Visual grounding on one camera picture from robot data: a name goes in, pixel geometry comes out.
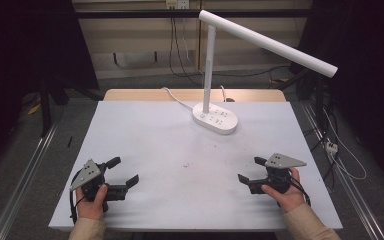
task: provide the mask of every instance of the table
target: table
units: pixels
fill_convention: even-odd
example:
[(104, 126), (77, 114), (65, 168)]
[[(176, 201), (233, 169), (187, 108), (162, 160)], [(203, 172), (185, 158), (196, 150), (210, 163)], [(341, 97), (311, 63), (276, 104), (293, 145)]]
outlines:
[[(172, 90), (186, 104), (203, 90)], [(307, 162), (301, 181), (321, 220), (342, 228), (336, 210), (305, 142), (295, 115), (278, 90), (226, 90), (238, 102), (217, 105), (235, 112), (239, 124), (228, 136), (211, 132), (165, 90), (110, 90), (98, 104), (82, 148), (67, 179), (51, 228), (70, 230), (68, 187), (75, 172), (92, 158), (96, 163), (120, 156), (106, 172), (110, 184), (140, 181), (125, 201), (109, 202), (105, 220), (122, 231), (276, 231), (284, 229), (282, 210), (267, 195), (251, 195), (237, 174), (265, 178), (253, 157), (279, 152)], [(212, 91), (213, 101), (222, 98)]]

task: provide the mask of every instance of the white desk lamp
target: white desk lamp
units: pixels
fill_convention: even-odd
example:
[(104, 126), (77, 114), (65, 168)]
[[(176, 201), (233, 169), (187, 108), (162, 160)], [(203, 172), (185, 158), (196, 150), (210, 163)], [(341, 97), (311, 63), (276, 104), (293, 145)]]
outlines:
[(209, 26), (207, 39), (207, 59), (205, 66), (204, 102), (198, 103), (194, 106), (193, 119), (197, 124), (219, 134), (227, 135), (235, 131), (236, 126), (238, 125), (238, 118), (233, 112), (214, 104), (210, 104), (216, 28), (220, 28), (237, 37), (254, 43), (257, 46), (279, 54), (284, 58), (299, 63), (304, 67), (312, 69), (327, 77), (333, 77), (333, 75), (335, 75), (336, 71), (338, 70), (338, 68), (333, 65), (323, 62), (317, 58), (293, 49), (285, 44), (242, 27), (224, 18), (216, 16), (205, 10), (201, 11), (199, 14), (199, 19), (208, 23)]

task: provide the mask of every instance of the beige sleeve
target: beige sleeve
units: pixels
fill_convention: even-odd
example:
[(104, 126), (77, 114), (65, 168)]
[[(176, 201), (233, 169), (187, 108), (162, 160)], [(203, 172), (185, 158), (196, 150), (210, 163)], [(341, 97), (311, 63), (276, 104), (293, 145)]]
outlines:
[(336, 232), (327, 228), (314, 211), (303, 203), (285, 213), (285, 223), (294, 239), (340, 239)]
[(104, 239), (105, 222), (88, 218), (77, 219), (70, 233), (70, 240), (101, 240)]

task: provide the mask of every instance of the gray carpet floor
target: gray carpet floor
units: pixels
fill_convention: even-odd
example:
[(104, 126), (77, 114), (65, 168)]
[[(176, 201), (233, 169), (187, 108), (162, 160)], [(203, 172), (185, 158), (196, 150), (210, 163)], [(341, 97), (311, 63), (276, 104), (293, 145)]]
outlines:
[[(229, 71), (223, 74), (252, 74), (258, 71)], [(214, 86), (220, 83), (225, 88), (268, 88), (276, 84), (271, 79), (283, 79), (291, 76), (285, 70), (273, 71), (269, 74), (260, 74), (239, 78), (232, 76), (214, 76)], [(193, 76), (196, 82), (201, 76)], [(126, 79), (100, 80), (101, 90), (104, 94), (111, 88), (200, 88), (200, 84), (192, 83), (187, 78), (173, 75), (132, 77)], [(12, 227), (7, 233), (7, 239), (67, 239), (68, 233), (48, 228), (49, 221), (54, 212), (77, 154), (82, 145), (88, 126), (93, 117), (97, 102), (83, 97), (75, 91), (67, 90), (70, 101), (67, 106), (52, 106), (52, 115), (62, 114), (61, 120), (56, 129), (55, 135), (49, 148), (38, 167), (33, 182), (28, 188), (27, 194), (22, 201)], [(302, 108), (303, 102), (298, 101), (295, 95), (294, 86), (284, 91), (287, 100), (291, 103), (303, 133), (312, 129), (312, 126)], [(40, 111), (28, 115), (27, 110), (20, 113), (17, 122), (6, 147), (0, 154), (0, 214), (8, 202), (11, 193), (16, 189), (24, 169), (26, 168), (34, 150), (40, 140), (42, 119)], [(365, 180), (355, 180), (361, 195), (373, 211), (380, 228), (384, 233), (384, 172), (378, 167), (371, 152), (356, 140), (356, 135), (351, 126), (339, 111), (335, 111), (338, 119), (339, 136), (348, 149), (358, 157), (367, 171)], [(314, 133), (306, 136), (309, 148), (315, 146), (318, 139)], [(340, 157), (348, 171), (354, 175), (361, 176), (361, 167), (354, 158), (345, 150), (341, 150)], [(313, 151), (314, 159), (323, 175), (329, 168), (323, 148), (318, 146)], [(344, 229), (338, 230), (342, 239), (370, 239), (366, 227), (361, 221), (361, 216), (356, 212), (355, 207), (348, 197), (342, 183), (335, 176), (329, 176), (326, 186), (331, 190), (331, 198)], [(286, 231), (276, 233), (278, 239), (291, 239)], [(108, 231), (106, 239), (131, 239), (132, 233), (120, 233)], [(244, 239), (240, 234), (236, 239)]]

